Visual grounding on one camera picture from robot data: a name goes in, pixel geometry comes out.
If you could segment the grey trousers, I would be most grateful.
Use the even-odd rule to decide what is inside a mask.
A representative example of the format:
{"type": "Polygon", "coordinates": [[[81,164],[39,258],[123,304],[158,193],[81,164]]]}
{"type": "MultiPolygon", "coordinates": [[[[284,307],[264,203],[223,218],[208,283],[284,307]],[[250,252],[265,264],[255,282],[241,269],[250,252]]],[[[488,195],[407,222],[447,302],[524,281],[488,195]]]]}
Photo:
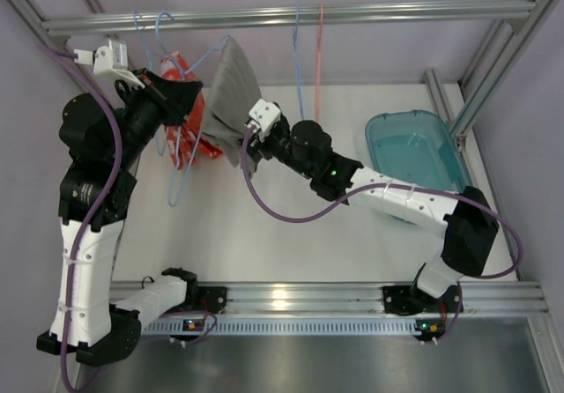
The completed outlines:
{"type": "Polygon", "coordinates": [[[202,132],[233,167],[240,165],[249,111],[261,98],[255,72],[241,45],[228,39],[205,99],[202,132]]]}

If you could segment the blue hanger with red trousers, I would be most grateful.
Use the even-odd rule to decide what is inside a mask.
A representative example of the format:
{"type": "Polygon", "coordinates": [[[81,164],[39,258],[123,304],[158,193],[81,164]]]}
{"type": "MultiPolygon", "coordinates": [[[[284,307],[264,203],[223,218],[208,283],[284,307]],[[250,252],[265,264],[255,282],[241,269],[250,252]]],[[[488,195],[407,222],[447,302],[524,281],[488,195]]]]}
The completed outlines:
{"type": "Polygon", "coordinates": [[[138,13],[137,10],[133,11],[132,17],[133,17],[133,23],[134,23],[134,27],[135,27],[137,36],[139,37],[139,39],[142,43],[143,49],[145,51],[145,55],[146,55],[146,59],[147,59],[147,68],[149,70],[152,70],[152,67],[153,67],[153,52],[149,47],[147,39],[145,38],[144,31],[141,29],[141,27],[139,25],[139,21],[138,21],[139,13],[138,13]]]}

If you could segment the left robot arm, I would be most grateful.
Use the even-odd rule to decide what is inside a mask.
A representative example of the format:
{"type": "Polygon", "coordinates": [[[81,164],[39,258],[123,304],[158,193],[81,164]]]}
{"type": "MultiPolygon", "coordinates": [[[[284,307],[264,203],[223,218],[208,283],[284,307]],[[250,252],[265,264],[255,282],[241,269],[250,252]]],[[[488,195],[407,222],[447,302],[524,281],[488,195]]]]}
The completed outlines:
{"type": "Polygon", "coordinates": [[[137,78],[135,87],[115,82],[122,108],[91,93],[73,98],[59,130],[71,157],[58,207],[62,280],[55,320],[36,346],[52,355],[73,353],[89,367],[126,359],[145,327],[197,303],[197,276],[174,268],[126,300],[109,299],[115,250],[137,183],[131,167],[160,127],[185,121],[202,90],[199,81],[167,80],[148,70],[137,78]]]}

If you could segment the red white trousers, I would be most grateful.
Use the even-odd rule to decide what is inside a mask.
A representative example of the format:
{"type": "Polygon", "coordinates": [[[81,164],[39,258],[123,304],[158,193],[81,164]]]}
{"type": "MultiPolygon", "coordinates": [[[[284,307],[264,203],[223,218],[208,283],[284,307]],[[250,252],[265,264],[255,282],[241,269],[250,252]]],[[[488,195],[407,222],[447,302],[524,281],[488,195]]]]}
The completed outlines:
{"type": "MultiPolygon", "coordinates": [[[[178,51],[160,61],[160,76],[172,81],[196,81],[194,72],[189,72],[189,64],[178,51]]],[[[197,95],[189,115],[181,126],[162,126],[155,135],[159,155],[168,155],[172,160],[173,168],[183,169],[190,160],[197,163],[197,158],[202,156],[207,159],[221,158],[223,151],[207,140],[204,135],[196,145],[197,135],[201,129],[204,116],[204,96],[197,95]]]]}

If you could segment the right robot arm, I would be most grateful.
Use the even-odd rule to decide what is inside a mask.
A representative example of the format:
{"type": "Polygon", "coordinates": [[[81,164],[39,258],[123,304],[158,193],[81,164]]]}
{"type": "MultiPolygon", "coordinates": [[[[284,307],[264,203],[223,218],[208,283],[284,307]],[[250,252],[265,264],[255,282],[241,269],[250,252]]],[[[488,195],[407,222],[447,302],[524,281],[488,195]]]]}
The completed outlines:
{"type": "Polygon", "coordinates": [[[316,221],[339,205],[370,208],[413,223],[442,240],[440,251],[422,264],[409,286],[393,291],[389,312],[416,315],[438,306],[464,277],[483,278],[500,219],[483,193],[426,189],[387,178],[333,151],[331,138],[313,121],[289,126],[249,119],[241,145],[241,169],[251,196],[273,218],[291,224],[316,221]],[[328,206],[307,217],[289,217],[270,208],[251,181],[249,161],[276,159],[308,180],[328,206]]]}

